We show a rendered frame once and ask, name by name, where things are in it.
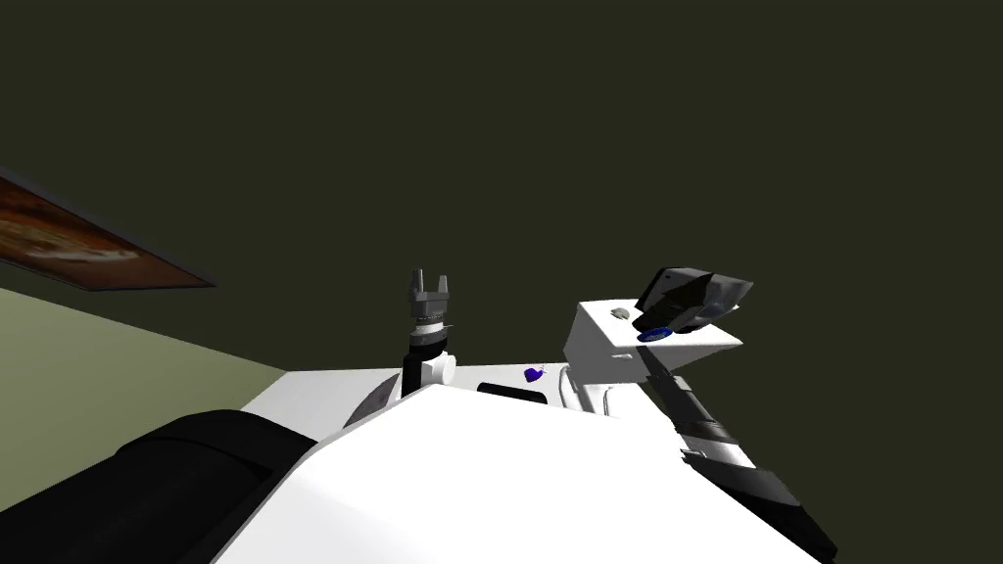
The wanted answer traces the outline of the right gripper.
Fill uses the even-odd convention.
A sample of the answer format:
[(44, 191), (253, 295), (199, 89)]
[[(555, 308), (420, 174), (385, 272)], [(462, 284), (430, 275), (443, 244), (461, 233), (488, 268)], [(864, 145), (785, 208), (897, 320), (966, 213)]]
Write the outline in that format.
[(639, 332), (667, 328), (688, 334), (714, 323), (736, 309), (753, 283), (688, 267), (664, 267), (637, 299)]

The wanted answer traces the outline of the white box cupboard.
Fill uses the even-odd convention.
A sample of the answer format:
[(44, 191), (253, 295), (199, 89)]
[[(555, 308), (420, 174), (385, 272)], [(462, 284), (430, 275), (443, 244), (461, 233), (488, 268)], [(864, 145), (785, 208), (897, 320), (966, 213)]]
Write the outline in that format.
[[(649, 348), (654, 357), (672, 371), (714, 353), (735, 349), (741, 340), (714, 326), (707, 325), (688, 334), (672, 334), (657, 342), (639, 342), (632, 322), (640, 316), (636, 299), (580, 302), (577, 305), (563, 356), (569, 364), (570, 377), (580, 385), (642, 382), (649, 369), (638, 353)], [(630, 311), (629, 320), (617, 319), (610, 312), (618, 307)]]

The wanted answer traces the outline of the brown framed wall picture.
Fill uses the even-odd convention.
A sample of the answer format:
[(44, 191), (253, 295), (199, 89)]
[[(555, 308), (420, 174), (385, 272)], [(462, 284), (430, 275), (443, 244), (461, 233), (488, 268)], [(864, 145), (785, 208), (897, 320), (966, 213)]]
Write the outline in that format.
[(215, 285), (2, 168), (0, 263), (88, 292)]

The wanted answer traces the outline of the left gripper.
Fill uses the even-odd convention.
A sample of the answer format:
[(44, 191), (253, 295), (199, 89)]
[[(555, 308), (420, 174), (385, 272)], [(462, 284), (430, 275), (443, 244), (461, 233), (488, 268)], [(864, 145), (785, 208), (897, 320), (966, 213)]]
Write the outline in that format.
[(408, 301), (410, 316), (415, 319), (416, 324), (441, 323), (441, 319), (448, 309), (449, 298), (448, 276), (446, 274), (438, 277), (435, 292), (424, 292), (423, 270), (416, 268), (412, 271)]

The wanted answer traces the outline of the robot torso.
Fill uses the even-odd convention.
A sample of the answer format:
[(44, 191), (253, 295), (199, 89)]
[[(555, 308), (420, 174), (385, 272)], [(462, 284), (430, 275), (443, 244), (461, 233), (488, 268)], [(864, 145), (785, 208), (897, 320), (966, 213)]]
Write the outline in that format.
[(816, 564), (664, 424), (430, 386), (311, 448), (214, 564)]

